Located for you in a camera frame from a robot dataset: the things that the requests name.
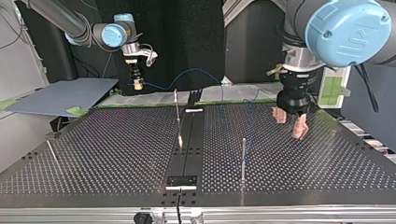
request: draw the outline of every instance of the black backdrop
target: black backdrop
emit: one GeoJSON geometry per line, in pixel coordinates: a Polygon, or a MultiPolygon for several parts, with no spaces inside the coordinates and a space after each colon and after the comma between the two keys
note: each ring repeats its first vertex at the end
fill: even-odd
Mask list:
{"type": "MultiPolygon", "coordinates": [[[[118,13],[132,13],[138,33],[143,33],[139,42],[149,43],[158,52],[156,63],[145,70],[147,82],[169,86],[179,73],[192,67],[207,70],[219,81],[223,79],[221,0],[97,0],[96,3],[103,22],[112,22],[113,15],[118,13]]],[[[135,94],[132,86],[127,86],[128,68],[122,53],[113,56],[121,88],[128,95],[135,94]]],[[[216,84],[210,77],[191,72],[175,87],[183,91],[216,84]]],[[[145,87],[145,91],[154,89],[145,87]]]]}
{"type": "MultiPolygon", "coordinates": [[[[159,86],[169,86],[180,72],[193,67],[207,70],[218,80],[222,80],[227,72],[234,83],[273,81],[265,72],[283,59],[280,23],[284,13],[268,0],[250,4],[226,29],[221,0],[84,0],[93,8],[80,0],[63,1],[70,9],[85,15],[91,23],[113,22],[115,14],[133,13],[137,30],[143,33],[139,41],[149,43],[159,53],[157,62],[145,69],[146,81],[159,86]]],[[[103,74],[110,55],[108,52],[97,46],[90,49],[69,46],[64,35],[52,24],[33,15],[35,12],[25,8],[24,4],[20,5],[23,5],[20,7],[22,16],[44,59],[43,64],[48,67],[50,82],[94,77],[96,74],[97,77],[118,78],[127,95],[157,91],[146,86],[143,91],[135,92],[133,86],[127,85],[129,71],[121,51],[113,53],[103,74]],[[77,72],[68,74],[73,66],[77,72]]],[[[191,72],[175,87],[183,91],[216,84],[200,72],[191,72]]]]}

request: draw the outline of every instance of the cable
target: cable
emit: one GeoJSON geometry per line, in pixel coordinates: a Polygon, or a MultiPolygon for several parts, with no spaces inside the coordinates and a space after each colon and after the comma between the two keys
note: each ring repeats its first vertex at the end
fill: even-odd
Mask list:
{"type": "Polygon", "coordinates": [[[179,207],[179,205],[180,205],[180,192],[178,193],[176,210],[177,210],[177,221],[178,221],[178,224],[182,224],[181,213],[180,213],[180,207],[179,207]]]}
{"type": "Polygon", "coordinates": [[[143,35],[143,33],[140,33],[140,34],[134,36],[134,38],[130,39],[129,42],[131,42],[131,43],[135,42],[141,35],[143,35]]]}
{"type": "Polygon", "coordinates": [[[22,33],[23,33],[23,25],[22,25],[22,23],[21,23],[21,31],[20,31],[20,33],[18,34],[17,38],[15,38],[15,39],[14,39],[12,42],[10,42],[9,44],[6,44],[6,45],[0,47],[0,49],[5,49],[5,48],[8,48],[9,46],[15,44],[15,43],[21,38],[22,33]]]}
{"type": "Polygon", "coordinates": [[[330,66],[328,66],[328,65],[324,65],[323,67],[332,70],[334,73],[337,72],[337,69],[335,69],[335,68],[333,68],[333,67],[330,67],[330,66]]]}
{"type": "Polygon", "coordinates": [[[294,32],[297,32],[297,26],[296,26],[297,14],[300,11],[300,9],[301,9],[301,7],[303,6],[304,3],[305,3],[305,0],[303,0],[303,2],[297,7],[296,12],[294,13],[294,19],[293,19],[294,32]]]}
{"type": "Polygon", "coordinates": [[[94,77],[99,77],[98,75],[96,75],[95,73],[91,72],[91,71],[88,69],[87,64],[82,63],[81,66],[82,66],[83,68],[85,68],[85,72],[86,72],[86,76],[85,76],[85,77],[89,77],[88,74],[91,74],[91,75],[93,75],[94,77]]]}
{"type": "Polygon", "coordinates": [[[74,56],[74,55],[72,55],[72,56],[73,56],[73,58],[74,58],[76,61],[78,61],[79,63],[81,63],[81,64],[83,64],[83,65],[85,65],[85,66],[90,67],[96,74],[94,74],[93,72],[91,72],[91,71],[89,71],[89,70],[87,69],[89,73],[93,74],[95,77],[100,77],[99,71],[96,70],[96,68],[94,68],[94,67],[93,67],[92,65],[90,65],[89,63],[86,63],[86,62],[82,61],[82,60],[79,59],[78,57],[76,57],[76,56],[74,56]]]}
{"type": "Polygon", "coordinates": [[[121,48],[117,48],[117,49],[105,49],[105,47],[103,47],[101,45],[101,43],[99,43],[99,41],[96,39],[95,35],[92,35],[93,41],[96,43],[97,46],[99,46],[100,49],[104,50],[105,52],[109,52],[109,53],[113,53],[116,52],[118,50],[120,50],[121,48]]]}
{"type": "Polygon", "coordinates": [[[89,40],[90,42],[89,42],[87,48],[90,48],[92,46],[92,37],[93,37],[91,24],[90,24],[90,22],[88,21],[88,19],[84,15],[82,15],[81,13],[79,13],[77,11],[75,11],[75,12],[85,21],[85,27],[86,27],[86,30],[87,30],[88,34],[87,34],[85,39],[79,40],[79,41],[74,39],[74,41],[76,43],[85,43],[86,41],[89,40]]]}
{"type": "Polygon", "coordinates": [[[88,3],[84,2],[84,0],[80,0],[80,2],[81,2],[82,4],[84,4],[86,7],[90,7],[90,8],[92,8],[92,9],[98,10],[98,8],[97,8],[97,7],[93,7],[93,6],[91,6],[90,4],[88,4],[88,3]]]}
{"type": "Polygon", "coordinates": [[[353,67],[356,69],[356,71],[358,71],[358,74],[361,76],[361,79],[363,79],[364,84],[367,89],[367,93],[369,94],[370,101],[372,103],[373,110],[375,113],[378,113],[379,112],[378,101],[376,100],[375,94],[371,87],[370,78],[368,76],[368,73],[367,73],[367,70],[366,70],[364,64],[361,64],[360,66],[354,65],[353,67]]]}
{"type": "Polygon", "coordinates": [[[317,106],[319,106],[318,99],[314,96],[314,94],[312,94],[312,91],[309,91],[308,93],[309,93],[309,94],[311,95],[311,97],[314,99],[315,104],[317,104],[317,106]]]}
{"type": "Polygon", "coordinates": [[[147,85],[149,85],[149,86],[151,86],[151,87],[154,87],[154,88],[156,88],[156,89],[162,90],[162,91],[169,91],[169,90],[172,89],[172,87],[175,85],[175,83],[178,81],[179,78],[181,78],[182,76],[184,76],[184,75],[186,75],[186,74],[188,74],[189,72],[192,72],[192,71],[200,71],[200,72],[202,72],[202,73],[205,73],[206,75],[208,75],[209,77],[211,77],[212,79],[214,79],[214,80],[221,86],[221,82],[220,82],[218,79],[216,79],[213,75],[211,75],[209,72],[205,71],[205,70],[202,69],[202,68],[192,68],[192,69],[189,69],[189,70],[186,70],[186,71],[180,73],[180,74],[174,79],[174,81],[171,83],[171,85],[169,85],[169,86],[166,87],[166,88],[165,88],[165,87],[157,86],[157,85],[152,84],[152,83],[149,83],[149,82],[145,82],[145,84],[147,84],[147,85]]]}
{"type": "Polygon", "coordinates": [[[112,55],[113,55],[113,53],[110,53],[110,56],[108,56],[105,69],[103,70],[103,73],[102,73],[102,78],[105,78],[105,74],[106,74],[106,70],[107,70],[107,67],[108,67],[108,63],[110,62],[110,59],[111,59],[111,56],[112,56],[112,55]]]}
{"type": "MultiPolygon", "coordinates": [[[[8,12],[7,8],[5,8],[5,7],[3,7],[3,6],[0,6],[0,8],[2,8],[2,9],[4,9],[5,11],[8,12]]],[[[3,14],[0,13],[0,17],[6,22],[7,26],[15,33],[15,35],[18,35],[18,34],[19,34],[18,31],[16,31],[16,30],[14,29],[14,27],[12,27],[11,23],[7,20],[7,18],[6,18],[3,14]]],[[[27,45],[30,45],[30,43],[27,42],[27,41],[26,41],[25,39],[23,39],[22,37],[21,37],[21,41],[23,41],[23,42],[24,42],[25,44],[27,44],[27,45]]]]}
{"type": "Polygon", "coordinates": [[[248,99],[244,99],[243,102],[246,103],[250,109],[250,111],[248,111],[247,113],[249,114],[249,116],[247,117],[247,135],[248,136],[252,136],[250,139],[247,140],[247,152],[245,154],[245,157],[241,160],[241,162],[243,161],[247,161],[248,160],[248,155],[250,153],[250,149],[252,148],[252,145],[254,143],[254,130],[255,130],[255,126],[254,126],[254,121],[252,121],[252,117],[251,116],[253,114],[253,104],[254,102],[257,100],[257,98],[259,97],[259,93],[262,92],[264,94],[267,94],[267,92],[265,92],[262,89],[258,89],[256,92],[256,96],[253,98],[253,100],[248,100],[248,99]]]}
{"type": "Polygon", "coordinates": [[[275,35],[278,36],[278,37],[283,37],[282,34],[279,33],[280,26],[281,26],[282,23],[283,23],[283,26],[285,26],[285,18],[283,18],[282,21],[279,21],[279,22],[276,24],[276,26],[274,27],[274,33],[275,33],[275,35]]]}

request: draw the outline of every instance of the white wall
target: white wall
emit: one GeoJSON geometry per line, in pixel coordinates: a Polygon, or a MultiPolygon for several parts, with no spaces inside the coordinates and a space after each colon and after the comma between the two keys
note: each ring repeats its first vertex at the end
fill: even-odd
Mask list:
{"type": "MultiPolygon", "coordinates": [[[[11,0],[0,0],[0,4],[14,12],[11,0]]],[[[19,32],[21,27],[16,16],[0,10],[19,32]]],[[[0,47],[12,42],[17,35],[0,17],[0,47]]],[[[34,49],[17,41],[12,46],[0,49],[0,101],[13,99],[48,85],[41,74],[41,62],[34,49]]],[[[53,117],[12,114],[0,112],[0,172],[21,156],[44,142],[50,132],[49,121],[53,117]]]]}
{"type": "Polygon", "coordinates": [[[50,116],[12,114],[0,119],[0,173],[40,146],[51,132],[50,116]]]}
{"type": "MultiPolygon", "coordinates": [[[[0,2],[2,6],[14,11],[11,0],[0,2]]],[[[21,26],[15,17],[11,17],[5,10],[0,13],[8,19],[17,32],[20,31],[21,26]]],[[[16,37],[17,35],[0,18],[0,46],[12,42],[16,37]]],[[[46,81],[43,80],[40,70],[32,47],[22,41],[19,40],[8,48],[0,49],[0,101],[44,87],[46,81]]]]}

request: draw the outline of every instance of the metal bracket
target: metal bracket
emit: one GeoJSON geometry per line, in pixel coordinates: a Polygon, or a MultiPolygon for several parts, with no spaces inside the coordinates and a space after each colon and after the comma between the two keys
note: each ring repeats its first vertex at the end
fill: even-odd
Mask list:
{"type": "Polygon", "coordinates": [[[152,220],[154,224],[165,224],[165,215],[164,213],[153,213],[152,220]]]}
{"type": "Polygon", "coordinates": [[[166,182],[166,190],[196,190],[197,176],[169,176],[166,182]]]}
{"type": "Polygon", "coordinates": [[[191,224],[204,224],[204,215],[202,213],[198,215],[191,213],[191,224]]]}

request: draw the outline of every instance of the metal rod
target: metal rod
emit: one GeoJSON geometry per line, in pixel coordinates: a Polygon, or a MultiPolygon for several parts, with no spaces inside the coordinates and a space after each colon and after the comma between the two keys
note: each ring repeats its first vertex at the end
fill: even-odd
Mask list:
{"type": "Polygon", "coordinates": [[[245,156],[246,156],[246,152],[247,152],[247,139],[243,138],[242,139],[242,184],[245,184],[245,167],[246,167],[246,160],[245,160],[245,156]]]}
{"type": "Polygon", "coordinates": [[[175,104],[176,104],[176,114],[177,114],[177,127],[178,127],[178,144],[180,147],[183,147],[183,138],[181,137],[181,125],[180,125],[180,114],[178,110],[178,96],[177,96],[177,90],[174,91],[174,96],[175,96],[175,104]]]}
{"type": "Polygon", "coordinates": [[[86,33],[86,23],[74,11],[59,0],[22,0],[45,19],[63,30],[70,37],[81,37],[86,33]]]}
{"type": "Polygon", "coordinates": [[[56,157],[55,151],[53,150],[52,143],[50,142],[49,139],[46,139],[46,142],[47,142],[47,145],[49,146],[49,151],[50,151],[50,154],[52,155],[53,159],[58,161],[58,158],[56,157]]]}

